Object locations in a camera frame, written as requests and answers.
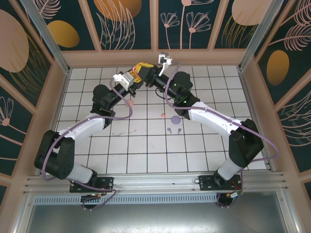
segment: flower illustration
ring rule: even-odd
[[[188,28],[190,32],[189,49],[191,49],[192,33],[210,30],[210,24],[208,24],[209,22],[208,12],[205,14],[197,13],[194,18],[193,18],[193,12],[191,12],[191,13],[187,13],[186,17],[187,17],[187,24],[188,24]]]
[[[8,126],[12,115],[14,102],[8,98],[7,103],[3,96],[0,97],[0,125]]]
[[[0,126],[9,126],[12,129],[14,129],[20,133],[26,134],[25,132],[15,128],[14,126],[12,126],[10,124],[10,118],[11,118],[11,115],[13,112],[13,107],[14,107],[14,101],[12,99],[8,98],[8,100],[6,102],[3,96],[0,97]],[[23,145],[22,143],[15,141],[9,137],[6,137],[2,134],[0,134],[0,137],[9,141],[9,142],[13,142],[17,145],[20,145],[20,146]]]
[[[169,46],[169,49],[171,49],[170,43],[169,43],[169,37],[167,34],[167,28],[178,26],[180,22],[178,20],[176,13],[168,13],[167,15],[165,13],[162,13],[161,20],[165,27],[167,45]]]
[[[212,2],[214,2],[214,0],[181,0],[181,3],[183,4],[183,11],[181,13],[180,49],[183,48],[183,23],[184,23],[185,7],[191,5],[204,5]]]

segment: pink dot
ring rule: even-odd
[[[126,101],[130,104],[131,107],[133,107],[134,101],[132,101],[132,100],[126,100]]]

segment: floor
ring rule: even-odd
[[[109,87],[114,74],[129,69],[73,69],[57,130],[70,127],[89,114],[96,85]],[[174,67],[170,67],[165,74],[169,76],[173,70]],[[209,107],[240,120],[250,118],[235,66],[181,66],[179,71],[191,75],[192,93]],[[181,119],[178,125],[172,124],[171,118],[177,114],[156,96],[154,87],[147,90],[143,86],[131,99],[135,103],[131,118],[113,121],[108,128],[76,146],[75,162],[99,174],[195,172],[215,171],[228,157],[228,140],[207,126],[187,119]],[[114,111],[116,117],[129,114],[123,102],[116,105]],[[266,165],[260,161],[246,169],[266,169]]]

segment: purple cable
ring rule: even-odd
[[[116,91],[116,89],[112,86],[112,81],[113,79],[110,80],[109,82],[109,85],[111,87],[111,89],[125,102],[125,104],[127,105],[127,107],[130,109],[130,114],[129,116],[125,116],[125,117],[111,117],[111,116],[92,116],[90,118],[87,118],[81,122],[79,122],[78,124],[74,125],[73,127],[71,127],[70,129],[68,129],[66,132],[64,132],[62,135],[60,135],[54,142],[53,144],[51,145],[47,155],[46,155],[46,158],[44,160],[44,163],[43,163],[43,166],[42,166],[42,174],[43,174],[43,179],[46,180],[46,181],[50,181],[52,179],[54,179],[55,177],[51,177],[51,178],[46,178],[46,173],[45,173],[45,168],[46,168],[46,165],[47,165],[47,162],[48,162],[48,159],[53,151],[53,148],[56,146],[56,144],[59,142],[60,139],[62,139],[65,135],[67,135],[68,133],[70,133],[70,131],[74,130],[75,128],[79,127],[80,125],[82,125],[83,123],[89,121],[89,120],[93,120],[93,119],[101,119],[101,118],[106,118],[106,119],[113,119],[113,120],[124,120],[124,119],[128,119],[132,116],[133,114],[133,109],[131,107],[131,105],[128,103],[128,101],[119,93]],[[97,205],[96,207],[94,207],[93,209],[99,209],[100,207],[103,207],[108,201],[110,201],[111,198],[113,198],[113,196],[117,193],[117,191],[115,189],[101,189],[101,188],[94,188],[94,187],[91,187],[91,186],[88,186],[84,183],[81,183],[79,181],[74,181],[75,183],[83,186],[83,187],[86,187],[86,188],[89,188],[89,189],[93,189],[95,191],[101,191],[101,192],[111,192],[111,191],[114,191],[114,193],[103,203],[103,204],[100,204],[100,205]],[[93,197],[93,198],[88,198],[86,199],[83,203],[82,203],[82,206],[83,208],[86,210],[85,206],[84,206],[84,203],[88,200],[92,200],[92,199],[98,199],[99,197]]]
[[[165,95],[164,95],[165,101],[166,101],[166,103],[167,103],[171,108],[180,109],[180,110],[197,109],[197,110],[202,110],[202,111],[205,111],[205,112],[212,113],[212,114],[214,114],[214,115],[220,117],[221,119],[223,119],[223,120],[225,120],[225,121],[227,121],[227,122],[229,122],[229,123],[231,123],[231,124],[233,124],[233,125],[235,125],[235,126],[238,126],[238,127],[242,128],[242,129],[244,129],[244,130],[246,130],[246,131],[248,131],[248,132],[250,132],[250,133],[256,135],[257,137],[263,139],[264,141],[266,141],[267,143],[269,143],[269,144],[275,149],[276,154],[275,154],[274,156],[271,156],[271,157],[268,157],[268,158],[254,159],[254,160],[251,161],[251,163],[257,162],[257,161],[265,161],[265,160],[269,160],[269,159],[275,159],[275,158],[278,157],[279,151],[278,151],[276,145],[274,145],[268,138],[266,138],[266,137],[260,135],[259,133],[255,132],[255,131],[253,131],[253,130],[251,130],[251,129],[249,129],[249,128],[247,128],[247,127],[245,127],[245,126],[243,126],[243,125],[241,125],[241,124],[239,124],[239,123],[236,123],[236,122],[234,122],[234,121],[232,121],[232,120],[226,118],[226,117],[223,116],[223,115],[220,115],[220,114],[217,113],[217,112],[214,112],[214,111],[212,111],[212,110],[210,110],[210,109],[205,109],[205,108],[202,108],[202,107],[196,107],[196,106],[192,106],[192,107],[177,107],[177,106],[173,106],[172,104],[170,104],[170,102],[169,102],[169,100],[168,100],[168,97],[167,97],[167,96],[168,96],[168,90],[169,90],[170,83],[171,83],[171,81],[172,81],[172,79],[173,79],[175,73],[178,71],[178,68],[179,68],[179,67],[180,67],[180,63],[177,63],[176,69],[173,71],[173,73],[172,73],[171,76],[169,77],[169,79],[168,79],[168,81],[167,81],[167,83],[166,83],[166,86],[165,86],[165,92],[164,92],[164,93],[165,93]]]

